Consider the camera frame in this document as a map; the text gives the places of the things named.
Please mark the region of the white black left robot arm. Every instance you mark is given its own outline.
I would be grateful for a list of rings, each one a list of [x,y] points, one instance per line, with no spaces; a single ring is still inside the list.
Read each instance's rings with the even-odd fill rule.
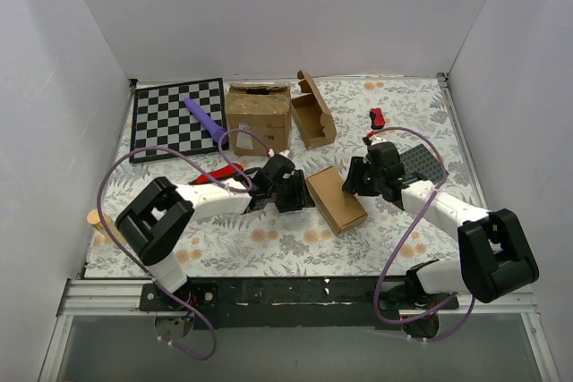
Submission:
[[[304,172],[280,154],[262,167],[237,171],[222,180],[177,185],[166,177],[149,183],[115,220],[115,228],[151,277],[162,284],[159,299],[181,310],[191,298],[188,276],[174,248],[192,221],[243,215],[273,204],[280,213],[312,208]]]

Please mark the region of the small cardboard express box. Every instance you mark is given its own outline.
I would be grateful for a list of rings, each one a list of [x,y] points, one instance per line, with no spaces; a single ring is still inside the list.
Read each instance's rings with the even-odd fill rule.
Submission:
[[[331,166],[306,178],[308,191],[316,208],[335,235],[361,225],[368,214],[359,200],[343,192],[343,178]]]

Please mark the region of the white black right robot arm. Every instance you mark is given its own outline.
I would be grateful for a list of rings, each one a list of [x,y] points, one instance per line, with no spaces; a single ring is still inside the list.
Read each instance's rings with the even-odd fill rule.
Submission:
[[[406,300],[425,308],[438,293],[470,293],[489,303],[536,282],[539,268],[517,215],[490,211],[439,191],[426,169],[406,169],[396,146],[368,145],[363,157],[352,157],[344,192],[382,197],[439,228],[458,243],[458,259],[431,260],[410,268],[403,287]]]

